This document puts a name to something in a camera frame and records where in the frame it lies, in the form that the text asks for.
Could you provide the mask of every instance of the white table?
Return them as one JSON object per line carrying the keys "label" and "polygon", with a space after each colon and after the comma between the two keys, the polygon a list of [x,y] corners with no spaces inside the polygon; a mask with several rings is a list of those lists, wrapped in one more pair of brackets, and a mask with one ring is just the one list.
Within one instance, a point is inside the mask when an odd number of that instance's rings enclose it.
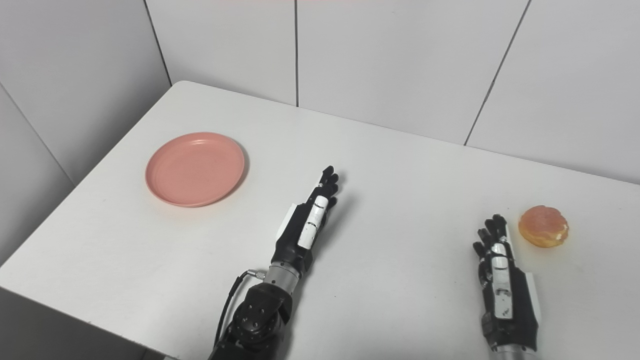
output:
{"label": "white table", "polygon": [[[167,205],[147,190],[145,165],[195,131],[238,141],[246,179],[210,206]],[[471,243],[493,213],[536,275],[542,359],[637,354],[640,186],[188,82],[0,268],[0,285],[168,356],[206,359],[233,280],[269,265],[289,205],[329,164],[339,203],[300,285],[287,359],[487,359]],[[518,234],[537,204],[568,219],[563,246]]]}

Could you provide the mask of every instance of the black cable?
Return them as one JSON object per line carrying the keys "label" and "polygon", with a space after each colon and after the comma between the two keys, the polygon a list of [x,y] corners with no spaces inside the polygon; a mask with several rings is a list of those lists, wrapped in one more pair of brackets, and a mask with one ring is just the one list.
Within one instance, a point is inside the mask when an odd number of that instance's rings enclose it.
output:
{"label": "black cable", "polygon": [[222,324],[225,322],[227,309],[229,307],[229,304],[231,303],[231,299],[234,297],[234,294],[238,290],[238,287],[240,287],[242,280],[247,275],[249,275],[249,272],[247,271],[243,272],[242,275],[236,278],[234,285],[231,286],[231,290],[229,291],[229,296],[227,297],[227,301],[225,302],[225,307],[222,308],[222,314],[220,314],[220,321],[218,322],[218,330],[216,331],[216,341],[213,343],[214,346],[216,346],[218,344],[218,340],[220,340],[220,332],[222,331]]}

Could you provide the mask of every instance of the silver cylinder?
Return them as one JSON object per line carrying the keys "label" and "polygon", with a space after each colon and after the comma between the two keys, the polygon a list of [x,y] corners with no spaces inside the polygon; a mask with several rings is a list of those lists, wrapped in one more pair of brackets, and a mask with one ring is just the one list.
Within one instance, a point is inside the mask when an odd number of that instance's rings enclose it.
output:
{"label": "silver cylinder", "polygon": [[267,271],[267,276],[262,282],[274,284],[286,291],[288,294],[292,294],[299,279],[300,275],[293,266],[284,261],[276,261],[271,263],[269,271]]}
{"label": "silver cylinder", "polygon": [[491,351],[493,360],[538,360],[536,352],[528,347],[516,344],[499,346]]}

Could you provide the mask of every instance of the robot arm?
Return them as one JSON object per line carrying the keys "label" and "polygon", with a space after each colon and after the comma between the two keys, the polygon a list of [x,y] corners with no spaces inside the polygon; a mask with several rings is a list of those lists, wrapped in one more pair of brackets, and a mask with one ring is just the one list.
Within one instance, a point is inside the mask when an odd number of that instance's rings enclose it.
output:
{"label": "robot arm", "polygon": [[338,191],[337,181],[338,175],[329,166],[307,201],[289,209],[278,232],[269,271],[262,283],[247,291],[209,360],[276,357],[285,326],[292,316],[291,295],[313,263],[316,237],[337,202],[334,197]]}
{"label": "robot arm", "polygon": [[483,334],[494,359],[535,360],[540,306],[533,276],[515,265],[505,219],[494,215],[484,224],[482,242],[474,243],[486,309]]}

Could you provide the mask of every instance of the connector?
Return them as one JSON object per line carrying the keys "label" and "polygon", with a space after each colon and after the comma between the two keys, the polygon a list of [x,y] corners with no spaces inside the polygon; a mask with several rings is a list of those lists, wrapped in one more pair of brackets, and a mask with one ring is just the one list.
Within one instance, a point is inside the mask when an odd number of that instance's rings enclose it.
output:
{"label": "connector", "polygon": [[253,276],[254,278],[256,278],[258,280],[264,280],[264,278],[267,277],[267,272],[262,271],[262,270],[249,269],[249,270],[246,271],[246,273],[248,275]]}

